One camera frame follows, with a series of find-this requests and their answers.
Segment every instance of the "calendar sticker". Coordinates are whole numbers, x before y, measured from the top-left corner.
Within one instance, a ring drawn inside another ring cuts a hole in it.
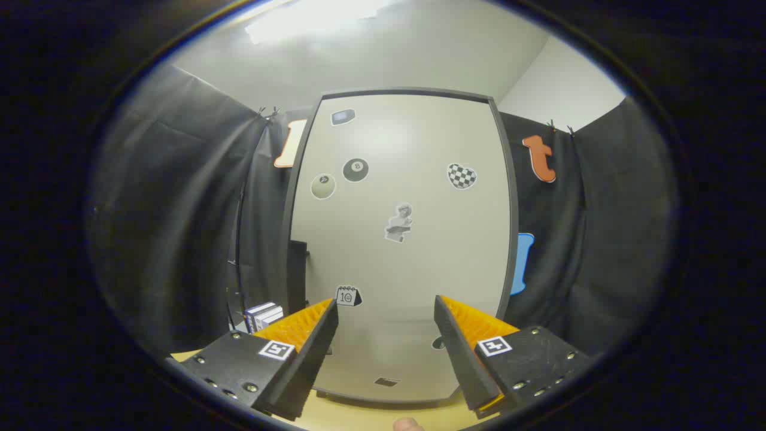
[[[347,307],[356,307],[362,303],[362,293],[351,285],[340,285],[336,291],[336,300],[338,305]]]

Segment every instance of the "checkered heart sticker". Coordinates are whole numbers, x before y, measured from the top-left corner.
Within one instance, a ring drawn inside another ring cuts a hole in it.
[[[451,163],[447,167],[447,178],[456,189],[465,190],[476,182],[476,171],[459,163]]]

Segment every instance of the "black curtain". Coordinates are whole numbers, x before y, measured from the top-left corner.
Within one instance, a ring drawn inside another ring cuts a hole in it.
[[[680,198],[669,149],[631,99],[578,130],[573,143],[586,223],[565,336],[599,353],[640,324],[660,293]]]
[[[228,329],[227,310],[238,324],[243,305],[286,304],[277,250],[290,169],[273,161],[289,122],[310,114],[264,118],[174,67],[126,101],[93,173],[88,232],[106,299],[147,347],[199,349]],[[641,322],[669,256],[677,197],[663,141],[630,100],[574,136],[501,118],[519,233],[535,236],[506,321],[597,354]],[[534,135],[552,150],[552,183],[522,145]]]
[[[125,100],[89,193],[88,245],[106,300],[151,351],[194,350],[228,328],[231,226],[267,122],[174,67]]]
[[[585,208],[580,163],[569,132],[554,130],[510,114],[501,114],[506,128],[519,199],[519,234],[531,233],[524,274],[526,288],[508,301],[506,321],[516,327],[541,325],[566,338],[568,296],[580,268]],[[551,148],[548,167],[555,180],[547,183],[532,168],[533,136]]]

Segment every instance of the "box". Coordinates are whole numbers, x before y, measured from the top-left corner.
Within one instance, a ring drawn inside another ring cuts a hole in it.
[[[270,308],[262,313],[259,313],[253,320],[255,320],[256,331],[260,331],[270,324],[278,321],[283,317],[281,307]]]
[[[265,304],[256,305],[255,307],[248,308],[244,312],[244,321],[247,325],[247,332],[252,334],[256,331],[255,317],[265,311],[273,310],[277,308],[277,305],[273,302],[267,302]]]

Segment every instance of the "sticker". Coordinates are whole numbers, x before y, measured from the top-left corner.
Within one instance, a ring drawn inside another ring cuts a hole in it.
[[[343,166],[343,176],[352,183],[362,181],[370,171],[364,159],[351,159]]]
[[[362,293],[360,293],[354,286],[338,286],[338,290],[336,290],[336,300],[338,301],[338,305],[356,307],[362,303]]]
[[[526,285],[524,284],[524,271],[526,270],[526,262],[529,257],[529,249],[534,243],[535,236],[533,234],[519,234],[519,242],[516,248],[516,269],[513,274],[511,294],[519,294],[526,288]]]
[[[303,129],[306,128],[308,120],[295,120],[287,124],[287,138],[282,148],[282,154],[274,160],[275,168],[291,168],[295,162],[295,155],[298,152],[300,138],[303,136]]]
[[[513,350],[502,337],[489,338],[487,340],[479,341],[479,347],[481,347],[484,356],[490,357],[496,354],[505,353]]]
[[[351,123],[356,118],[356,112],[353,109],[339,110],[330,117],[330,123],[333,126]]]
[[[431,347],[433,347],[436,350],[444,349],[444,341],[442,341],[441,336],[437,337],[437,339],[434,340],[433,343],[431,343]]]
[[[401,382],[401,380],[387,379],[385,377],[378,377],[378,379],[375,381],[376,384],[387,386],[387,387],[396,386],[396,383],[399,383],[399,382]]]
[[[292,344],[280,343],[279,341],[269,341],[263,349],[258,352],[259,355],[271,357],[277,360],[285,360],[292,353],[295,346]]]
[[[404,242],[404,234],[412,230],[412,205],[402,202],[394,207],[394,214],[388,219],[384,238],[401,244]]]
[[[447,179],[458,190],[469,189],[476,183],[476,171],[460,163],[450,163],[447,167]]]
[[[546,156],[553,157],[553,150],[542,142],[538,135],[522,139],[522,145],[529,148],[529,159],[532,162],[532,172],[537,179],[544,183],[553,183],[556,180],[556,171],[548,166]]]
[[[328,173],[320,173],[311,182],[311,194],[317,199],[328,199],[335,192],[335,178]]]

